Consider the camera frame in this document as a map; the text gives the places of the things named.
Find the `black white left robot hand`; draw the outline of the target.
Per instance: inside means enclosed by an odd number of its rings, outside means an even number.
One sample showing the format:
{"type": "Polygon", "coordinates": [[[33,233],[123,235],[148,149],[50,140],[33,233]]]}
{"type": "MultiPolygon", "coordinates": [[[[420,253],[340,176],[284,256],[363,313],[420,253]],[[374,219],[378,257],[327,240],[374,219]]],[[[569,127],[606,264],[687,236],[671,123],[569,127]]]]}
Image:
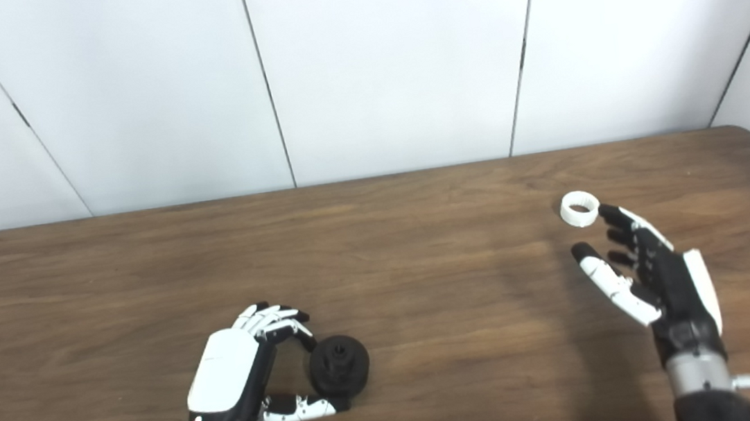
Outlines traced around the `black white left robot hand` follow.
{"type": "Polygon", "coordinates": [[[307,352],[317,339],[308,313],[267,302],[243,310],[231,327],[208,337],[189,389],[188,421],[307,421],[351,410],[344,397],[317,393],[271,395],[277,347],[297,339],[307,352]]]}

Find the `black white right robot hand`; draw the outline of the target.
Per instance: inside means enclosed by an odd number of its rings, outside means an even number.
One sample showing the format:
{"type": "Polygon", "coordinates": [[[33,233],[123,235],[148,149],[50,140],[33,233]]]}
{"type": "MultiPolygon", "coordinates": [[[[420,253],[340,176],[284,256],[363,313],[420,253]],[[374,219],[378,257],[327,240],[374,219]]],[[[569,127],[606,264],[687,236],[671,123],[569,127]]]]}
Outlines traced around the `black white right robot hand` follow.
{"type": "Polygon", "coordinates": [[[678,354],[728,358],[716,289],[700,250],[680,252],[650,221],[617,205],[600,205],[607,238],[618,248],[607,256],[578,242],[570,247],[579,268],[611,303],[649,327],[665,365],[678,354]]]}

